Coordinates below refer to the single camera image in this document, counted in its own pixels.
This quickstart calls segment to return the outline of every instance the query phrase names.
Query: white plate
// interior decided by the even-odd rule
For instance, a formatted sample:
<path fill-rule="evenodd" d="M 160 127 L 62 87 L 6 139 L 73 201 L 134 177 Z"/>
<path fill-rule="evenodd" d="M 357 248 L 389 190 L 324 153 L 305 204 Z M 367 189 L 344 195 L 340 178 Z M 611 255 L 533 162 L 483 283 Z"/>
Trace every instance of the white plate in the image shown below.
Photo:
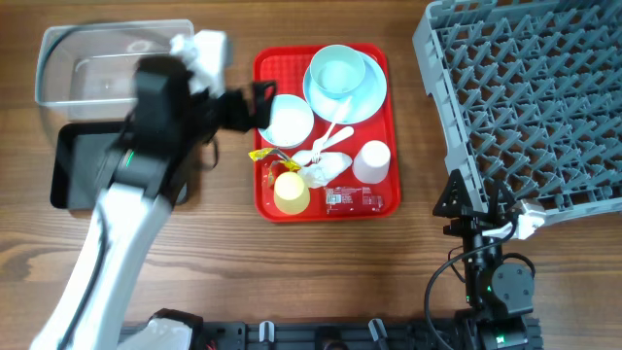
<path fill-rule="evenodd" d="M 352 92 L 352 110 L 348 117 L 339 124 L 360 123 L 373 116 L 387 97 L 387 78 L 378 63 L 367 54 L 359 52 L 365 62 L 365 77 L 363 82 Z M 322 93 L 320 88 L 313 83 L 309 69 L 304 74 L 302 82 L 304 99 L 307 100 L 311 109 L 320 118 L 332 122 L 332 115 L 341 99 L 332 99 Z"/>

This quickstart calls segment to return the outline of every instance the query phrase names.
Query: white cup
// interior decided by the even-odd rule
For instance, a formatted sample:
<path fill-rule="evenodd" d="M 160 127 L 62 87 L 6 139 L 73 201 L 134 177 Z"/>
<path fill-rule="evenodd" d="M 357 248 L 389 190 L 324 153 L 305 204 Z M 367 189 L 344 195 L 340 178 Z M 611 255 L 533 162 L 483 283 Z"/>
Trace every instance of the white cup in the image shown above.
<path fill-rule="evenodd" d="M 380 141 L 369 141 L 354 158 L 354 176 L 365 184 L 378 184 L 387 177 L 391 151 Z"/>
<path fill-rule="evenodd" d="M 330 45 L 319 50 L 309 66 L 311 79 L 330 98 L 340 98 L 357 88 L 365 76 L 361 54 L 347 46 Z"/>

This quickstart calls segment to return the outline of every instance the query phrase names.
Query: yellow cup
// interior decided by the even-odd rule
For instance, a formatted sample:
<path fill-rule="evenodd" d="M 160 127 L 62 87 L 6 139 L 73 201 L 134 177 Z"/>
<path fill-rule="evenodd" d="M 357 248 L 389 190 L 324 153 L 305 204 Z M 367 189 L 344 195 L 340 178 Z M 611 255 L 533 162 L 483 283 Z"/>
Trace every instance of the yellow cup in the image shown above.
<path fill-rule="evenodd" d="M 292 172 L 281 174 L 274 183 L 274 204 L 288 215 L 302 213 L 309 205 L 311 195 L 302 178 Z"/>

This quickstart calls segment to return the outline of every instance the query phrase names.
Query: dish rack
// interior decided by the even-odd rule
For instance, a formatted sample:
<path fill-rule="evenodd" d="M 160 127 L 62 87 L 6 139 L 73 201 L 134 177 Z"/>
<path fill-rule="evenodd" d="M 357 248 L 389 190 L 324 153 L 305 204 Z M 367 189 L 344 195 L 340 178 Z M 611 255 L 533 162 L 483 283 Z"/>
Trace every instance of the dish rack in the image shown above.
<path fill-rule="evenodd" d="M 547 225 L 622 210 L 620 23 L 617 0 L 428 5 L 413 45 L 476 210 L 497 179 Z"/>

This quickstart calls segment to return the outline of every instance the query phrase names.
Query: yellow sauce packet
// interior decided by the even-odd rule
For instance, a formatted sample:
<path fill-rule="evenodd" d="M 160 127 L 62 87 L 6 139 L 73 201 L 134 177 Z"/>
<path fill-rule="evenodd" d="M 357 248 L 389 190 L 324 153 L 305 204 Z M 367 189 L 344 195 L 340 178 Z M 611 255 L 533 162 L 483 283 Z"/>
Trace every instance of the yellow sauce packet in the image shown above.
<path fill-rule="evenodd" d="M 272 167 L 274 167 L 274 165 L 281 163 L 285 165 L 285 167 L 287 167 L 290 171 L 297 171 L 302 168 L 298 163 L 293 161 L 290 157 L 288 157 L 288 155 L 284 154 L 283 151 L 277 148 L 268 147 L 268 148 L 249 152 L 249 157 L 253 161 L 264 160 L 268 156 L 276 156 L 281 159 L 281 160 L 272 161 L 272 163 L 270 164 L 270 167 L 268 168 L 268 186 L 269 187 L 272 187 L 272 185 L 274 185 L 274 181 L 276 180 L 274 178 L 274 175 L 272 174 Z"/>

